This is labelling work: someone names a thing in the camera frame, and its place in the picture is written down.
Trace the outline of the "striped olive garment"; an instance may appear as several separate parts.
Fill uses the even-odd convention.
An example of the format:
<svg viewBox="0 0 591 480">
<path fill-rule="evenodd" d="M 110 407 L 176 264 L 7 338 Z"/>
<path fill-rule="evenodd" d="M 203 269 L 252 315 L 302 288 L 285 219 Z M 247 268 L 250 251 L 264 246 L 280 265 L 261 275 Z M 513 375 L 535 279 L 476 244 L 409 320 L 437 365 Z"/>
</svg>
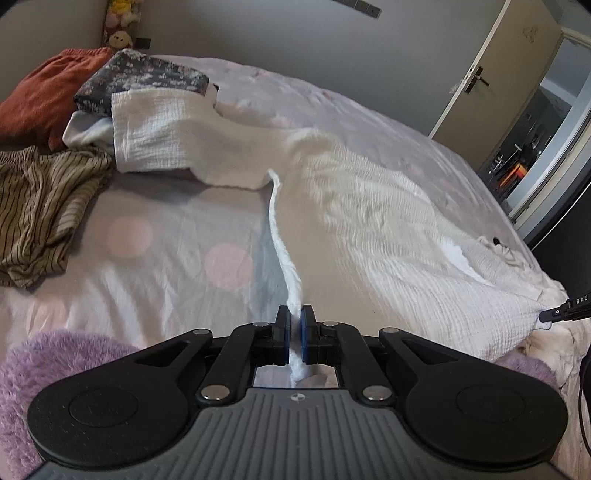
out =
<svg viewBox="0 0 591 480">
<path fill-rule="evenodd" d="M 109 183 L 114 158 L 90 147 L 1 153 L 1 284 L 22 289 L 63 273 L 76 231 Z"/>
</svg>

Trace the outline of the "folded white sweater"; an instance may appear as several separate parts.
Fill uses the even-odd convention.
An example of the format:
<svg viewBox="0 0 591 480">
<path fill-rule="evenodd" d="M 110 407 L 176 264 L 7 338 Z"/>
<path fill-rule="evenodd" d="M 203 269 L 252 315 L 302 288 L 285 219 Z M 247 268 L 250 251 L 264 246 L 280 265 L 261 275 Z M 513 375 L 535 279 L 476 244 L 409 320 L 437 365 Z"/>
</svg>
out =
<svg viewBox="0 0 591 480">
<path fill-rule="evenodd" d="M 186 148 L 190 123 L 214 115 L 218 89 L 204 94 L 170 88 L 129 90 L 112 96 L 110 117 L 76 111 L 62 135 L 70 149 L 95 146 L 129 162 L 141 156 L 176 156 Z"/>
</svg>

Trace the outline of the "white crinkle muslin garment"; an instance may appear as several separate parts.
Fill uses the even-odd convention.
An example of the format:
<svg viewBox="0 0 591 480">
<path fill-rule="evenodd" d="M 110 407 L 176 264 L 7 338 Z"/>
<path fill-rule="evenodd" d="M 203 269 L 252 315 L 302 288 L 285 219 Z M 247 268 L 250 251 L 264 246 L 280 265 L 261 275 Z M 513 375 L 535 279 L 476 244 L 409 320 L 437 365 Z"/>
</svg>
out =
<svg viewBox="0 0 591 480">
<path fill-rule="evenodd" d="M 494 360 L 540 327 L 563 289 L 519 253 L 469 235 L 403 173 L 311 129 L 247 126 L 165 88 L 111 98 L 122 172 L 187 170 L 214 187 L 270 186 L 287 305 L 372 333 L 398 327 Z"/>
</svg>

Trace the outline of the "stuffed toy hanging column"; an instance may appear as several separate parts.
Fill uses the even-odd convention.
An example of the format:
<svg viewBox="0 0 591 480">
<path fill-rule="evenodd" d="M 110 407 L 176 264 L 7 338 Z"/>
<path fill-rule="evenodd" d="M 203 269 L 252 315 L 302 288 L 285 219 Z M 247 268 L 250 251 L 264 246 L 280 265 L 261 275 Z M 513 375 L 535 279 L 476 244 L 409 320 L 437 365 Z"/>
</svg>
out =
<svg viewBox="0 0 591 480">
<path fill-rule="evenodd" d="M 103 22 L 102 44 L 113 50 L 132 48 L 142 8 L 142 0 L 108 1 Z"/>
</svg>

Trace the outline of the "grey wall switch panel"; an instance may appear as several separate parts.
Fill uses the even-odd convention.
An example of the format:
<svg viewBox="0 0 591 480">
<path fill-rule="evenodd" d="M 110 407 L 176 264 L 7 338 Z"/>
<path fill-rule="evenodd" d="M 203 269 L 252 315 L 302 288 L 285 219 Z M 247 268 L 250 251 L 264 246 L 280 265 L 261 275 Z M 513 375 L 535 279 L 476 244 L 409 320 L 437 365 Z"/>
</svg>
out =
<svg viewBox="0 0 591 480">
<path fill-rule="evenodd" d="M 335 2 L 375 19 L 379 19 L 382 14 L 381 8 L 374 6 L 365 0 L 335 0 Z"/>
</svg>

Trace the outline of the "rust orange garment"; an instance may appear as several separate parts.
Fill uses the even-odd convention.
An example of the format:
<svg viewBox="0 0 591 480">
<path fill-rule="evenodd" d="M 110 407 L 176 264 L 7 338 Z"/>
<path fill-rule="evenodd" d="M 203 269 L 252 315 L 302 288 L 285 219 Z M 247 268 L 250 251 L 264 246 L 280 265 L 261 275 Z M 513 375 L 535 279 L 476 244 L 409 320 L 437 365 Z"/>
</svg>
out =
<svg viewBox="0 0 591 480">
<path fill-rule="evenodd" d="M 74 95 L 112 56 L 107 47 L 66 49 L 30 72 L 1 103 L 1 143 L 64 149 Z"/>
</svg>

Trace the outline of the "cream bedroom door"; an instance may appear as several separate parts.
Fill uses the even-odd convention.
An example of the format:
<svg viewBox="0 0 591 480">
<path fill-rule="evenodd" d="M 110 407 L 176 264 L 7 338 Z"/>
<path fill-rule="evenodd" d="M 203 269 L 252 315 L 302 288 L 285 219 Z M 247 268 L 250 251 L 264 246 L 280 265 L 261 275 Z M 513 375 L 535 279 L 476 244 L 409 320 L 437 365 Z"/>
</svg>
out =
<svg viewBox="0 0 591 480">
<path fill-rule="evenodd" d="M 510 133 L 550 67 L 562 30 L 544 2 L 504 3 L 464 79 L 430 133 L 479 171 Z M 464 92 L 477 68 L 490 83 Z"/>
</svg>

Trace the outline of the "dark floral folded garment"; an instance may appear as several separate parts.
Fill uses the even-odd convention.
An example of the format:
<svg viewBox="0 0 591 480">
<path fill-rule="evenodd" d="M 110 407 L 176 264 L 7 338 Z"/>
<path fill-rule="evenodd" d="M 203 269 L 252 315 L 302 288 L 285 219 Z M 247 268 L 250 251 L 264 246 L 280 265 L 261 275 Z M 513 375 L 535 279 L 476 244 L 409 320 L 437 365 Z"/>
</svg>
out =
<svg viewBox="0 0 591 480">
<path fill-rule="evenodd" d="M 115 53 L 78 89 L 78 110 L 111 115 L 111 95 L 150 88 L 186 90 L 205 95 L 209 78 L 199 70 L 145 55 L 132 49 Z"/>
</svg>

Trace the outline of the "pile of white clothes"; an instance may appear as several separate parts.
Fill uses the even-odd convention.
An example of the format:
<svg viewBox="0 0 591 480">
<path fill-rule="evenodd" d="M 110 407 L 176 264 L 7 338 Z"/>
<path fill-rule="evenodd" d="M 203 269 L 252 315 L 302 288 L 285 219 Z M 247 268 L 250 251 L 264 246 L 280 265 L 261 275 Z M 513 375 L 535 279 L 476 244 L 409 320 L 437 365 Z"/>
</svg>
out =
<svg viewBox="0 0 591 480">
<path fill-rule="evenodd" d="M 500 256 L 526 284 L 541 290 L 539 301 L 544 309 L 562 304 L 566 290 L 551 279 L 537 263 L 531 263 L 519 251 L 503 245 L 496 238 L 478 239 L 486 248 Z M 587 340 L 583 327 L 558 324 L 547 330 L 532 331 L 515 348 L 495 360 L 497 365 L 543 381 L 560 393 L 568 405 L 575 403 L 579 381 L 576 376 Z"/>
</svg>

